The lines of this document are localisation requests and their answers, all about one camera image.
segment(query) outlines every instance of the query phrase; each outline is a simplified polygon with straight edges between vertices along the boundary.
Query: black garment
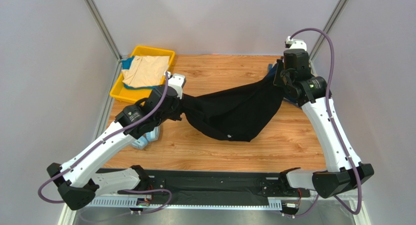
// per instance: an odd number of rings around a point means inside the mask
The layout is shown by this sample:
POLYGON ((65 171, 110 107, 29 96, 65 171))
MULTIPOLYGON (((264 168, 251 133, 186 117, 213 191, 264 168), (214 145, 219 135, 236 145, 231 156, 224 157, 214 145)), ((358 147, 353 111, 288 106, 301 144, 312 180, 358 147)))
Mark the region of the black garment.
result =
POLYGON ((217 140, 251 141, 279 109, 284 91, 274 76, 199 97, 184 94, 182 112, 197 130, 217 140))

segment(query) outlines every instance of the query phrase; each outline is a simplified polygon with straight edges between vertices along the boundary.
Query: white backdrop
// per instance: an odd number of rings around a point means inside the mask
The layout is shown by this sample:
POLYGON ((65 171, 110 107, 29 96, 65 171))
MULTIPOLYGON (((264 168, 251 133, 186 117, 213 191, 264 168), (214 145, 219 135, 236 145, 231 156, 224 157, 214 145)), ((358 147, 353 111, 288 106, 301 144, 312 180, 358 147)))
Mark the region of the white backdrop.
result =
MULTIPOLYGON (((121 54, 282 54, 288 35, 323 28, 338 0, 94 0, 121 54)), ((312 49, 317 34, 305 36, 312 49)))
MULTIPOLYGON (((375 171, 363 185, 374 225, 415 224, 415 29, 414 0, 350 0, 330 33, 338 117, 375 171)), ((314 66, 327 78, 329 65, 324 43, 314 66)))
POLYGON ((37 190, 91 143, 117 62, 84 0, 0 0, 0 23, 0 224, 53 225, 37 190))

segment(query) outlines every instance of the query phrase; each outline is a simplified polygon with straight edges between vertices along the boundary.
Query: yellow tray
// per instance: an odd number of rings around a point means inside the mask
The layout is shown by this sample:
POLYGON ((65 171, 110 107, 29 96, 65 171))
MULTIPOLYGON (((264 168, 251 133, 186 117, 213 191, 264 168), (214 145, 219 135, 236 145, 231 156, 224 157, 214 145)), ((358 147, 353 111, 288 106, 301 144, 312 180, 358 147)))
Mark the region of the yellow tray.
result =
MULTIPOLYGON (((147 46, 136 46, 130 56, 170 56, 169 59, 169 69, 168 71, 172 72, 170 66, 173 63, 173 59, 175 58, 175 52, 166 49, 160 48, 152 48, 147 46)), ((128 103, 135 103, 136 101, 149 97, 150 92, 152 89, 127 89, 124 87, 123 83, 123 74, 120 73, 116 83, 114 84, 113 88, 110 91, 110 96, 114 97, 116 100, 128 103)), ((165 80, 162 79, 160 84, 164 84, 165 80)))

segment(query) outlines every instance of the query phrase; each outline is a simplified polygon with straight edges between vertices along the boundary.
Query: wood grain surface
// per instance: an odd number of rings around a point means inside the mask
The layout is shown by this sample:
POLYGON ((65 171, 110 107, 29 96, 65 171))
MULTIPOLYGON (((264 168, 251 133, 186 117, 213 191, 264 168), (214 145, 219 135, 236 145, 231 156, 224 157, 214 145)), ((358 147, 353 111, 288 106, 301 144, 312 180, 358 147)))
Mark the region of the wood grain surface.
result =
MULTIPOLYGON (((177 55, 173 72, 187 78, 184 93, 199 96, 261 80, 279 56, 177 55)), ((126 105, 115 101, 109 123, 126 105)), ((250 143, 211 139, 183 120, 161 125, 158 141, 144 150, 128 146, 104 167, 279 172, 325 168, 322 149, 306 115, 286 102, 250 143)))

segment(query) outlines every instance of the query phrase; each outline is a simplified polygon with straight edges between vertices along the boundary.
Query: beige cloth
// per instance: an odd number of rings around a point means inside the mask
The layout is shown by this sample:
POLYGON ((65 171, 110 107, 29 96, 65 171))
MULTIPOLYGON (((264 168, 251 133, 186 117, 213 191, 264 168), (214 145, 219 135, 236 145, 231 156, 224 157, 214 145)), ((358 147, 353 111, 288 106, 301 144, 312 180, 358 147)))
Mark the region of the beige cloth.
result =
POLYGON ((169 56, 135 56, 130 69, 122 70, 124 80, 130 87, 157 86, 169 68, 169 56))

